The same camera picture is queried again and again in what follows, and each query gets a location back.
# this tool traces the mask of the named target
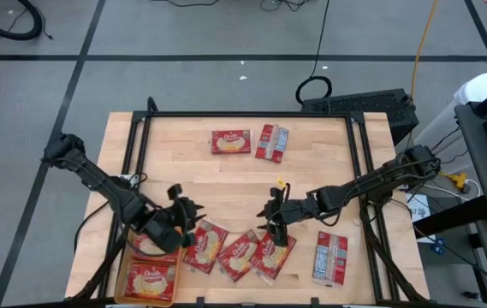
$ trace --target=wooden tabletop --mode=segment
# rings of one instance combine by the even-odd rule
[[[104,135],[98,166],[111,175],[122,168],[131,113],[115,112]],[[375,167],[395,157],[389,124],[385,114],[365,114],[367,133]],[[289,130],[287,150],[281,164],[254,158],[258,138],[265,123],[278,124]],[[359,129],[355,135],[362,172],[365,163],[361,151]],[[137,133],[138,149],[141,129]],[[253,154],[211,155],[211,131],[251,129]],[[131,162],[136,164],[136,152]],[[157,204],[169,206],[166,190],[181,183],[184,195],[202,204],[202,210],[213,222],[229,230],[224,243],[231,244],[249,229],[264,224],[256,214],[270,198],[270,188],[277,178],[291,183],[291,198],[304,198],[306,192],[325,185],[341,185],[353,180],[353,165],[347,141],[345,121],[336,118],[153,118],[146,151],[144,172],[149,176],[140,191]],[[405,202],[404,194],[395,199]],[[104,202],[91,193],[86,216]],[[311,297],[319,297],[322,304],[373,304],[371,275],[366,254],[363,228],[358,216],[356,199],[345,207],[341,219],[332,228],[308,220],[288,226],[288,233],[297,243],[273,286],[250,272],[232,283],[215,268],[208,277],[183,267],[176,302],[194,303],[205,297],[206,303],[262,303],[309,304]],[[384,216],[391,252],[401,272],[416,290],[429,298],[424,270],[414,237],[408,211],[395,203],[384,207]],[[66,295],[83,288],[104,259],[112,212],[103,210],[82,229],[80,243]],[[318,231],[348,237],[346,279],[343,287],[323,287],[312,283],[312,267]],[[109,295],[113,294],[118,262],[110,275]],[[378,259],[383,278],[384,298],[389,298],[385,268]]]

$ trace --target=food image on box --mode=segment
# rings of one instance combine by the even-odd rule
[[[175,287],[175,271],[174,265],[132,263],[125,296],[170,302]]]
[[[258,237],[249,230],[218,255],[220,271],[233,282],[237,282],[250,269],[249,260],[257,250]]]
[[[313,281],[325,286],[342,286],[346,275],[347,237],[319,231]]]
[[[148,253],[148,254],[160,254],[165,253],[159,247],[154,244],[148,236],[145,234],[135,235],[133,237],[133,245],[139,248],[141,251]],[[148,257],[143,255],[139,252],[134,252],[133,258],[136,260],[142,261],[153,261],[153,262],[161,262],[161,263],[168,263],[168,264],[175,264],[176,259],[178,258],[178,249],[175,252],[166,254],[161,257]]]
[[[188,247],[182,261],[192,269],[210,274],[227,236],[226,229],[209,221],[202,221],[195,230],[195,245]]]
[[[277,125],[265,124],[258,142],[256,158],[281,163],[287,147],[288,130]]]
[[[234,154],[251,152],[251,131],[213,131],[211,152],[213,154]]]
[[[257,251],[251,257],[251,266],[268,284],[272,285],[279,271],[293,250],[296,239],[288,237],[287,247],[276,246],[269,234],[258,243]]]

